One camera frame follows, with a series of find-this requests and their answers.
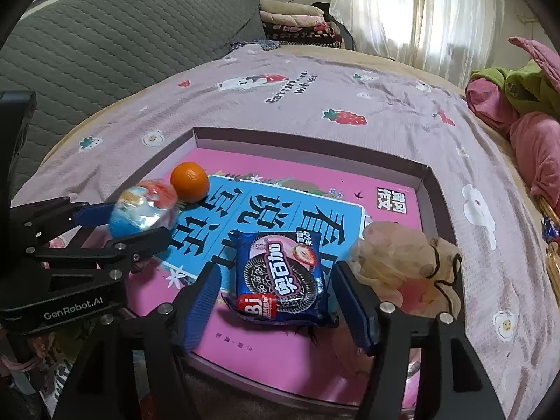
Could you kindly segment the blue surprise egg toy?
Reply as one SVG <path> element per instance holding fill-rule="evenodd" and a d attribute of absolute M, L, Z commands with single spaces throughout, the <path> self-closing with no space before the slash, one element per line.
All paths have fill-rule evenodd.
<path fill-rule="evenodd" d="M 173 230 L 179 217 L 175 189 L 161 179 L 143 180 L 122 192 L 108 221 L 115 238 L 160 228 Z"/>

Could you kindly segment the blue cookie snack packet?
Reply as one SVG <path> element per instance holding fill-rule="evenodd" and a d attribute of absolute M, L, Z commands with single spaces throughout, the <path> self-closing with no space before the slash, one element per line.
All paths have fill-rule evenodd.
<path fill-rule="evenodd" d="M 236 288 L 223 300 L 247 321 L 272 326 L 335 328 L 320 257 L 321 234 L 230 232 Z"/>

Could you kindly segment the dark shallow cardboard tray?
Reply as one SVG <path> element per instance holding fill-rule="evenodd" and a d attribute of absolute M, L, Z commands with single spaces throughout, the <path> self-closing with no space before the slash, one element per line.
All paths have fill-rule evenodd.
<path fill-rule="evenodd" d="M 400 259 L 364 277 L 379 297 L 431 317 L 461 313 L 455 234 L 430 168 L 321 139 L 193 130 L 115 191 L 135 197 L 143 181 L 168 183 L 183 162 L 203 168 L 209 191 L 180 209 L 171 245 L 134 279 L 131 309 L 148 312 L 189 285 L 206 263 L 221 270 L 222 295 L 194 352 L 206 373 L 283 403 L 353 412 L 371 358 L 352 341 L 331 290 L 370 223 L 393 223 Z"/>

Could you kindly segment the small orange in tray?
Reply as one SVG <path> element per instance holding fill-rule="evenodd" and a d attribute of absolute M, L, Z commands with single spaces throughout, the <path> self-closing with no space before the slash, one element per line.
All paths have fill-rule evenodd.
<path fill-rule="evenodd" d="M 185 203 L 196 203 L 204 199 L 210 189 L 209 177 L 195 162 L 183 162 L 173 169 L 170 184 L 177 197 Z"/>

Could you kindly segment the beige mesh scrunchie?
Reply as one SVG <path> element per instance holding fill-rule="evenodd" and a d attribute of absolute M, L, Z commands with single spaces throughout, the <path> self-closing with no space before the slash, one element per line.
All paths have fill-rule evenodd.
<path fill-rule="evenodd" d="M 458 317 L 462 300 L 455 285 L 460 276 L 460 249 L 420 230 L 391 222 L 369 224 L 349 252 L 355 278 L 370 286 L 381 301 L 391 301 L 413 316 Z"/>

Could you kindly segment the pink and blue book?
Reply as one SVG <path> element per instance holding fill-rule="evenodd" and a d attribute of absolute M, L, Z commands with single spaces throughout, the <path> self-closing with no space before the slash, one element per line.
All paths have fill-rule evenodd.
<path fill-rule="evenodd" d="M 180 149 L 147 171 L 168 179 L 176 165 L 192 161 L 210 178 L 206 200 L 180 214 L 169 249 L 151 266 L 130 277 L 130 309 L 144 316 L 196 280 L 207 262 L 222 271 L 222 291 L 236 288 L 231 230 L 320 233 L 324 268 L 345 258 L 364 227 L 392 221 L 421 226 L 411 187 L 374 176 L 332 170 L 257 155 L 212 149 Z M 359 356 L 344 326 L 302 331 L 243 320 L 218 302 L 193 363 L 204 372 L 255 389 L 265 397 L 298 401 L 309 408 L 353 412 L 364 395 L 370 361 Z"/>

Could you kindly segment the grey quilted headboard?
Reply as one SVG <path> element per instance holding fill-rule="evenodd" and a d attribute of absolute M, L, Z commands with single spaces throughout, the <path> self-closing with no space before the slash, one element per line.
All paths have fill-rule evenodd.
<path fill-rule="evenodd" d="M 12 190 L 91 115 L 264 38 L 260 1 L 60 0 L 20 20 L 1 49 L 1 87 L 35 92 L 37 107 Z"/>

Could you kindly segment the pink quilt pile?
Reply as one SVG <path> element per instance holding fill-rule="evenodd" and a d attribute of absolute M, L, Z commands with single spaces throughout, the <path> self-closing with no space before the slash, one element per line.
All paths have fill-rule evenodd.
<path fill-rule="evenodd" d="M 559 55 L 539 41 L 511 37 L 508 42 L 535 60 L 559 91 Z M 485 79 L 469 82 L 465 97 L 470 110 L 508 139 L 522 179 L 533 196 L 542 196 L 559 212 L 559 119 L 542 112 L 520 116 L 497 86 Z"/>

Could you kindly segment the pink strawberry print bedsheet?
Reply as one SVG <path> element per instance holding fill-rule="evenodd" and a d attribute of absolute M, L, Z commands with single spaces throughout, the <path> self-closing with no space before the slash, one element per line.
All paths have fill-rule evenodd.
<path fill-rule="evenodd" d="M 100 202 L 195 127 L 303 135 L 429 166 L 463 252 L 466 328 L 509 419 L 526 419 L 559 369 L 559 312 L 536 207 L 452 85 L 391 61 L 248 45 L 178 73 L 81 123 L 15 195 Z"/>

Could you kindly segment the stack of folded blankets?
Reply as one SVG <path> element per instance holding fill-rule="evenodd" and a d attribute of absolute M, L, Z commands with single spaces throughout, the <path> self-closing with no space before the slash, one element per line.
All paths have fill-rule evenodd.
<path fill-rule="evenodd" d="M 328 3 L 306 5 L 262 0 L 259 9 L 263 31 L 272 41 L 326 48 L 353 46 L 351 35 L 330 14 Z"/>

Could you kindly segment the green blanket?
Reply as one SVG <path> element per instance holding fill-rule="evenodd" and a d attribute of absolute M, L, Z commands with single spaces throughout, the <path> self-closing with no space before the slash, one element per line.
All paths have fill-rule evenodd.
<path fill-rule="evenodd" d="M 489 67 L 472 72 L 470 82 L 478 79 L 496 85 L 520 116 L 542 112 L 559 119 L 559 91 L 535 60 L 519 69 Z"/>

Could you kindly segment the white sheer curtain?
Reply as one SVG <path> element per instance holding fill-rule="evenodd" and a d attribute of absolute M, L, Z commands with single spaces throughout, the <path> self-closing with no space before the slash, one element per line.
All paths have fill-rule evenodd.
<path fill-rule="evenodd" d="M 492 64 L 505 0 L 331 0 L 354 48 L 463 87 Z"/>

